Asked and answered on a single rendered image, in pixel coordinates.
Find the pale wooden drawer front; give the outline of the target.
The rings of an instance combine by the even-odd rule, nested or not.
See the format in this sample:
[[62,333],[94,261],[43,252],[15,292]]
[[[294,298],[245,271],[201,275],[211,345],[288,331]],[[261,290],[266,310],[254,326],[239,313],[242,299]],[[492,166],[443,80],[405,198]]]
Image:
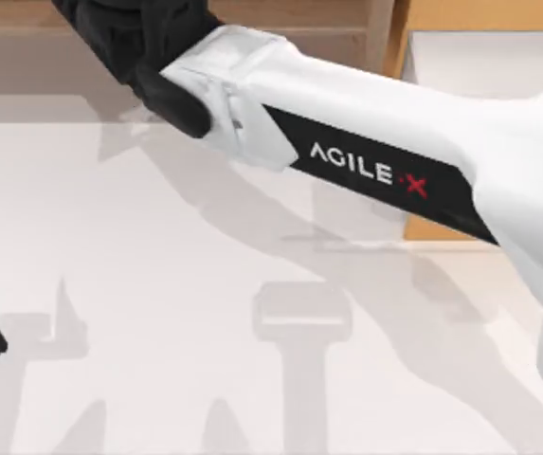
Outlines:
[[[208,0],[220,19],[286,36],[321,59],[381,72],[408,0]],[[0,93],[82,93],[106,81],[50,0],[0,0]]]

